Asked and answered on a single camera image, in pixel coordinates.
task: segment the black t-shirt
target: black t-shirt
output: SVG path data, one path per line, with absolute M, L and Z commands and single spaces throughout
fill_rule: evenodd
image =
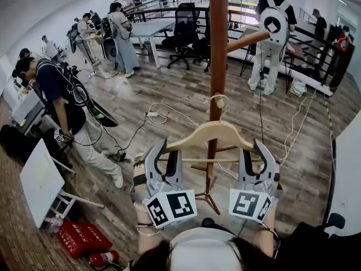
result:
M 59 73 L 54 65 L 48 64 L 38 69 L 36 81 L 40 90 L 45 93 L 47 109 L 52 119 L 60 125 L 52 102 L 62 97 L 65 100 L 68 128 L 72 130 L 73 134 L 79 132 L 85 123 L 86 116 L 83 109 L 73 103 L 74 98 L 67 91 L 68 83 L 63 75 Z
M 325 28 L 327 28 L 327 22 L 325 18 L 323 17 L 317 18 L 317 23 L 314 25 L 316 26 L 315 35 L 323 39 L 323 37 L 325 36 Z
M 276 4 L 276 6 L 280 6 L 284 0 L 273 0 Z M 270 5 L 268 5 L 268 2 L 267 0 L 259 0 L 258 1 L 258 5 L 257 5 L 257 13 L 259 15 L 262 14 L 262 12 L 264 12 L 265 9 L 269 8 Z M 288 24 L 290 25 L 296 25 L 297 24 L 297 19 L 296 19 L 296 16 L 294 14 L 294 11 L 293 11 L 293 7 L 292 6 L 289 6 L 287 9 L 286 9 L 286 14 L 288 16 Z

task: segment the ceiling light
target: ceiling light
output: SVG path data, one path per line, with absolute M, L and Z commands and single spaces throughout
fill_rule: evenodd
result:
M 339 0 L 342 4 L 347 5 L 347 3 L 343 0 Z

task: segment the fire extinguisher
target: fire extinguisher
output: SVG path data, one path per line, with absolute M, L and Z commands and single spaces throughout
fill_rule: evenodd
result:
M 93 267 L 108 265 L 111 262 L 118 261 L 119 254 L 117 251 L 109 251 L 107 253 L 95 253 L 89 255 L 89 264 Z

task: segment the woman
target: woman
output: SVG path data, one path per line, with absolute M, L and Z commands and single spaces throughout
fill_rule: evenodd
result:
M 108 20 L 111 25 L 113 38 L 118 46 L 118 64 L 125 77 L 129 78 L 134 74 L 134 68 L 139 67 L 137 55 L 133 44 L 130 41 L 131 24 L 121 12 L 120 3 L 112 3 Z
M 144 166 L 135 165 L 134 177 L 144 173 Z M 138 193 L 146 191 L 145 184 L 135 187 Z M 138 225 L 152 223 L 145 206 L 135 202 Z M 273 201 L 264 223 L 274 228 L 276 201 Z M 228 230 L 208 222 L 205 228 L 195 228 L 176 236 L 171 242 L 164 241 L 160 231 L 153 226 L 138 228 L 141 254 L 130 262 L 130 271 L 254 271 L 276 270 L 273 234 L 259 229 L 255 236 L 255 246 L 238 238 Z
M 273 0 L 276 6 L 280 6 L 284 0 Z M 259 0 L 257 5 L 257 13 L 261 16 L 262 12 L 267 9 L 268 5 L 267 0 Z M 295 24 L 297 24 L 296 16 L 294 15 L 293 7 L 290 5 L 285 10 L 288 17 L 288 24 L 290 31 L 295 30 Z M 278 70 L 281 65 L 281 61 L 284 57 L 285 47 L 274 47 L 267 43 L 267 41 L 257 43 L 256 55 L 254 56 L 254 65 L 252 76 L 248 80 L 248 86 L 252 91 L 255 91 L 257 85 L 259 84 L 261 72 L 265 66 L 266 59 L 268 55 L 271 55 L 270 58 L 270 71 L 268 73 L 268 79 L 265 86 L 264 95 L 270 95 L 275 90 L 275 84 L 277 80 Z

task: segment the wooden coat rack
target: wooden coat rack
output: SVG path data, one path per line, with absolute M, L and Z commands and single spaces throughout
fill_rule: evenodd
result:
M 211 38 L 211 81 L 210 81 L 210 97 L 217 94 L 224 94 L 224 86 L 226 83 L 227 53 L 242 47 L 257 43 L 259 41 L 270 38 L 267 31 L 259 31 L 251 35 L 247 35 L 236 41 L 227 42 L 228 37 L 228 0 L 209 0 L 210 6 L 210 38 Z M 210 101 L 209 121 L 217 121 L 221 118 L 224 103 L 220 99 L 212 99 Z M 234 146 L 222 147 L 217 149 L 217 139 L 208 142 L 208 160 L 215 159 L 215 153 L 235 148 Z M 210 191 L 214 185 L 213 178 L 214 162 L 207 163 L 207 167 L 193 165 L 192 168 L 205 171 L 206 183 L 205 191 L 196 194 L 196 197 L 204 197 L 217 214 L 221 214 L 215 204 Z

